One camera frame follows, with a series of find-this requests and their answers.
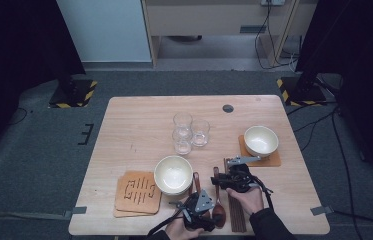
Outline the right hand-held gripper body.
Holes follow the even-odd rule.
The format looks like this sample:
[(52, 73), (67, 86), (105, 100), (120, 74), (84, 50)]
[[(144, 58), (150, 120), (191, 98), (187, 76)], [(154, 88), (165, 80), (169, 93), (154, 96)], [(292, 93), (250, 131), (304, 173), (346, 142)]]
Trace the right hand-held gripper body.
[(235, 158), (227, 159), (227, 177), (224, 188), (231, 188), (236, 192), (245, 193), (252, 187), (259, 187), (259, 180), (250, 173), (248, 167), (248, 163), (259, 160), (259, 156), (236, 156)]

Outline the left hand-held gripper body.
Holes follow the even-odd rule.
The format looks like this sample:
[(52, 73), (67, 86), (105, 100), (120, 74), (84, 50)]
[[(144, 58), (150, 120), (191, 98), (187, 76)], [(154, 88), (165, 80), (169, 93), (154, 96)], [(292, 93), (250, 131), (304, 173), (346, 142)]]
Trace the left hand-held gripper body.
[(183, 213), (184, 225), (186, 228), (205, 231), (210, 219), (209, 211), (215, 207), (212, 199), (205, 190), (201, 190), (198, 198), (196, 192), (192, 193), (184, 202), (177, 201), (174, 205)]

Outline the brown wooden spoon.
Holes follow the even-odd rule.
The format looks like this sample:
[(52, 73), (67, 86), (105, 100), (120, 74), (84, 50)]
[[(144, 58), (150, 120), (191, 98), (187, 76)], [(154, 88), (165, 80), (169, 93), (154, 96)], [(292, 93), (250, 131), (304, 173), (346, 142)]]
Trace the brown wooden spoon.
[(194, 186), (195, 186), (195, 189), (196, 189), (196, 194), (199, 198), (200, 193), (201, 193), (201, 184), (200, 184), (200, 177), (199, 177), (198, 172), (193, 173), (193, 182), (194, 182)]
[[(213, 177), (219, 178), (219, 168), (214, 167), (213, 168)], [(225, 216), (225, 221), (220, 221), (220, 222), (215, 222), (215, 225), (217, 228), (221, 229), (224, 227), (225, 222), (226, 222), (226, 212), (224, 207), (221, 204), (220, 201), (220, 190), (216, 189), (215, 187), (215, 194), (216, 194), (216, 204), (215, 207), (213, 208), (212, 215), (224, 215)]]

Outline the row of brown chopsticks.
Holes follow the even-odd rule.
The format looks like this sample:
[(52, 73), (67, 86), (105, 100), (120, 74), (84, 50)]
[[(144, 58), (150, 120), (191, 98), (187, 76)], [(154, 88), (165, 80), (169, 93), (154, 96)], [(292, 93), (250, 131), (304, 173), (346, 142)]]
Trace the row of brown chopsticks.
[[(244, 187), (245, 174), (241, 165), (232, 165), (231, 159), (224, 160), (225, 173), (228, 175), (227, 186), (237, 192), (241, 192)], [(245, 217), (240, 202), (233, 197), (228, 197), (231, 230), (235, 233), (247, 231)]]

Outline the cream ceramic bowl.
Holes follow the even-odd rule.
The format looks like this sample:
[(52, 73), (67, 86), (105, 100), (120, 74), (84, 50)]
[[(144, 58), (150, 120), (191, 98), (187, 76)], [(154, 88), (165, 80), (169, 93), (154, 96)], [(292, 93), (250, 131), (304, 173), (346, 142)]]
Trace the cream ceramic bowl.
[(192, 183), (192, 166), (181, 156), (167, 156), (154, 169), (158, 188), (188, 188)]
[(190, 195), (191, 188), (159, 188), (161, 193), (168, 196)]
[(249, 127), (244, 133), (244, 142), (246, 150), (259, 157), (271, 155), (279, 146), (276, 133), (265, 126)]

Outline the person's left hand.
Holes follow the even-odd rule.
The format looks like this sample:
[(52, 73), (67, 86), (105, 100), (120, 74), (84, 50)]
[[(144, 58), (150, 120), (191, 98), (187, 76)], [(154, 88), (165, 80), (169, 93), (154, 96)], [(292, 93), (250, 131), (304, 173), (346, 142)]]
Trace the person's left hand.
[(192, 240), (197, 238), (204, 230), (202, 228), (188, 230), (184, 226), (183, 218), (178, 217), (166, 226), (165, 232), (170, 240)]

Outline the person's right hand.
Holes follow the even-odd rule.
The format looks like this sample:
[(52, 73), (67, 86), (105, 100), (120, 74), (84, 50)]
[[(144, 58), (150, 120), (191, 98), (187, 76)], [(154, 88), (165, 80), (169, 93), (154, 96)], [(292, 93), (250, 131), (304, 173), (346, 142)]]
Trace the person's right hand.
[(239, 193), (231, 188), (227, 188), (226, 192), (229, 196), (235, 198), (240, 202), (243, 210), (248, 215), (257, 213), (264, 208), (262, 191), (260, 188), (251, 188), (245, 193)]

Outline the clear drinking glass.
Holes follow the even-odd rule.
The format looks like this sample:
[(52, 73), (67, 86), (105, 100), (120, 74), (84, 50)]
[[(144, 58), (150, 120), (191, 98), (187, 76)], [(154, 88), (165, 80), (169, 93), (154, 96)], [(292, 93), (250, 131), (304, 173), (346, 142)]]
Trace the clear drinking glass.
[(193, 117), (191, 114), (187, 112), (179, 112), (176, 113), (173, 117), (173, 123), (175, 128), (180, 129), (189, 129), (193, 121)]
[(186, 155), (192, 151), (192, 133), (187, 128), (177, 128), (172, 132), (173, 146), (177, 154)]
[(192, 122), (191, 128), (193, 144), (198, 147), (205, 146), (209, 140), (210, 124), (206, 120), (197, 119)]

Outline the black stand with hazard tape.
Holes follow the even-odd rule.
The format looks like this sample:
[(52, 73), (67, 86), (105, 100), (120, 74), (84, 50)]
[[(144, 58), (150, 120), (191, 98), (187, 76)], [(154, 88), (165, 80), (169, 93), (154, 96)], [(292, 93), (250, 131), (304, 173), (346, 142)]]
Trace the black stand with hazard tape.
[(326, 97), (316, 86), (317, 70), (308, 63), (298, 77), (281, 77), (276, 81), (281, 96), (288, 106), (324, 105)]
[(74, 80), (61, 66), (51, 67), (58, 80), (58, 87), (49, 101), (50, 108), (85, 107), (88, 105), (97, 82), (94, 80)]

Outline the light wooden desk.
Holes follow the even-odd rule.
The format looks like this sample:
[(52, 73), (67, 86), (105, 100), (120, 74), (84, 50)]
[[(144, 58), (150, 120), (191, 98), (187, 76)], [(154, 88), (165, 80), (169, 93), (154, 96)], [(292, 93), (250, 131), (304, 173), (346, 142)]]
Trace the light wooden desk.
[(268, 63), (275, 66), (286, 39), (307, 33), (319, 0), (141, 0), (151, 60), (157, 62), (163, 36), (242, 35), (242, 25), (265, 25), (259, 33)]

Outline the black curtain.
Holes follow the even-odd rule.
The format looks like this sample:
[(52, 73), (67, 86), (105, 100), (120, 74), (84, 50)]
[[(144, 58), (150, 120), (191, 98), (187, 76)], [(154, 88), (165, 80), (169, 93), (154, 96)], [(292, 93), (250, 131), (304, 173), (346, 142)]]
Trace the black curtain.
[(25, 90), (84, 72), (56, 0), (0, 0), (0, 134)]
[(338, 102), (373, 163), (373, 0), (319, 0), (297, 70), (306, 81), (319, 73), (343, 78)]

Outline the white panel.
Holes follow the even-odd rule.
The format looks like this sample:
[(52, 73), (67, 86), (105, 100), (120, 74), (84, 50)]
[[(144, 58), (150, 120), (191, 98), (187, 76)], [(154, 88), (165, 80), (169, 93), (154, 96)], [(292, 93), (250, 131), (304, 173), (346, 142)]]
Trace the white panel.
[(150, 62), (141, 0), (57, 0), (82, 62)]

